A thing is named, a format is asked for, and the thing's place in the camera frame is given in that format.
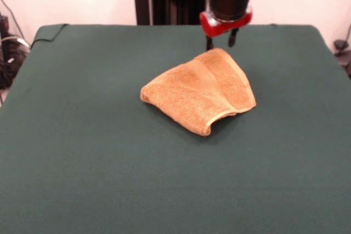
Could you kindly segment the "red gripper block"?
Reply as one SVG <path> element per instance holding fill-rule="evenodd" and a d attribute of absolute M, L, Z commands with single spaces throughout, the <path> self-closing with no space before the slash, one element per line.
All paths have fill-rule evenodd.
<path fill-rule="evenodd" d="M 236 43 L 237 29 L 249 24 L 252 20 L 252 7 L 248 6 L 243 17 L 233 21 L 222 21 L 214 17 L 210 11 L 200 13 L 200 23 L 206 35 L 206 50 L 213 49 L 213 37 L 224 34 L 231 30 L 228 47 L 233 47 Z"/>

